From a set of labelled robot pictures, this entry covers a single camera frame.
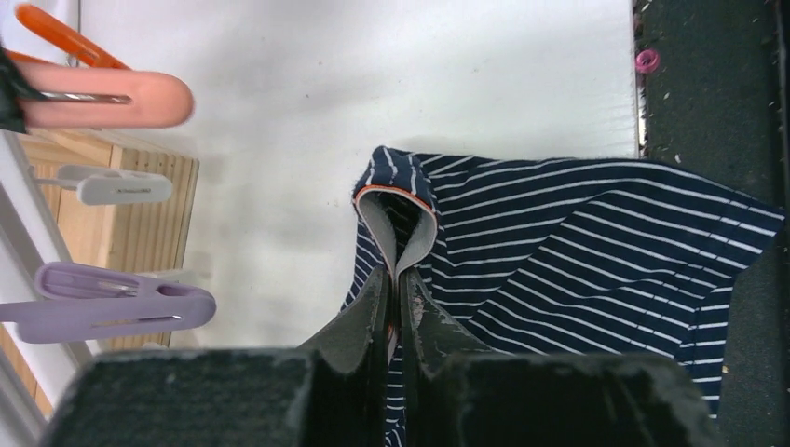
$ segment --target white surface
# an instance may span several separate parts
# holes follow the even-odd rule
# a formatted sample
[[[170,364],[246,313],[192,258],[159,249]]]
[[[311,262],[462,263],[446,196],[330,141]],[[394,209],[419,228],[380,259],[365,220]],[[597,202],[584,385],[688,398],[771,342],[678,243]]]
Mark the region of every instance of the white surface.
[[[79,2],[77,0],[10,0],[0,4],[0,34],[4,47],[44,61],[65,64],[68,59],[67,54],[33,34],[17,21],[14,9],[20,3],[30,3],[40,7],[51,16],[76,29],[79,23]]]
[[[350,192],[378,144],[635,156],[631,0],[83,0],[82,32],[181,77],[202,161],[186,268],[217,299],[175,345],[287,345],[352,278]]]

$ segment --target fabric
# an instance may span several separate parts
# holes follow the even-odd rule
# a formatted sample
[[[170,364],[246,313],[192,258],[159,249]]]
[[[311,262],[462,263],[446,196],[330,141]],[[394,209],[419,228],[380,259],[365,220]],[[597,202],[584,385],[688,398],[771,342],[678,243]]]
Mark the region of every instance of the fabric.
[[[718,409],[736,276],[783,214],[647,160],[491,160],[375,149],[350,304],[370,272],[411,264],[442,305],[502,352],[648,352],[685,366]],[[402,445],[401,349],[388,445]]]

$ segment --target wooden crate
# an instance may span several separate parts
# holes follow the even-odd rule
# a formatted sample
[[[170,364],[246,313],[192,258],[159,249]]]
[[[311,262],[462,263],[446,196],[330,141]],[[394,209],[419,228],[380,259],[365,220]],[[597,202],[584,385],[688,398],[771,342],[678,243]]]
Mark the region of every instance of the wooden crate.
[[[198,178],[198,161],[147,142],[97,130],[35,129],[22,146],[39,178],[52,178],[65,163],[154,172],[173,183],[160,203],[88,206],[73,191],[42,185],[72,259],[122,272],[181,268]],[[146,342],[168,345],[169,333],[108,340],[113,349]]]

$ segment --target wood slat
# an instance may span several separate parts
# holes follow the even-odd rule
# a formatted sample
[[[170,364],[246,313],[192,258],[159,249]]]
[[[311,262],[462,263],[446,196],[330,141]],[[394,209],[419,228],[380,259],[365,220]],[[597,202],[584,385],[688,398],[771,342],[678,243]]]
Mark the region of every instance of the wood slat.
[[[14,324],[12,323],[0,325],[0,346],[3,347],[3,352],[6,354],[8,362],[11,363],[11,366],[14,368],[14,372],[20,378],[22,384],[32,397],[35,394],[35,388],[37,387],[38,383],[35,381],[35,376],[33,376],[33,373],[30,371],[30,368],[28,368],[27,363],[24,361],[24,357],[22,356],[21,352],[14,344],[14,339],[12,339],[11,335],[8,333],[8,330],[16,330],[16,328],[13,326]]]
[[[59,165],[90,165],[102,166],[101,163],[82,156],[74,151],[64,149],[63,146],[54,142],[39,142],[32,140],[20,140],[25,154],[30,159],[41,160],[47,163]]]
[[[92,160],[98,166],[108,166],[113,145],[75,130],[28,129],[31,135],[54,142],[63,148]]]
[[[181,266],[184,265],[186,237],[189,235],[189,223],[192,221],[192,205],[195,203],[195,190],[198,187],[198,171],[200,170],[200,161],[196,159],[191,161],[192,169],[189,172],[189,181],[186,184],[186,197],[184,199],[184,211],[182,212],[183,219],[178,235],[178,248],[175,253],[175,265],[178,265],[178,268],[181,268]]]

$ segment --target small pink ring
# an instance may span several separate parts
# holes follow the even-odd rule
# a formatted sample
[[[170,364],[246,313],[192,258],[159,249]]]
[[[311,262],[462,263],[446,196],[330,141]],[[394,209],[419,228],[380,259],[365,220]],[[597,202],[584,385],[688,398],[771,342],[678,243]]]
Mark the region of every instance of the small pink ring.
[[[636,72],[647,75],[656,71],[661,63],[659,52],[655,49],[646,49],[636,55]]]

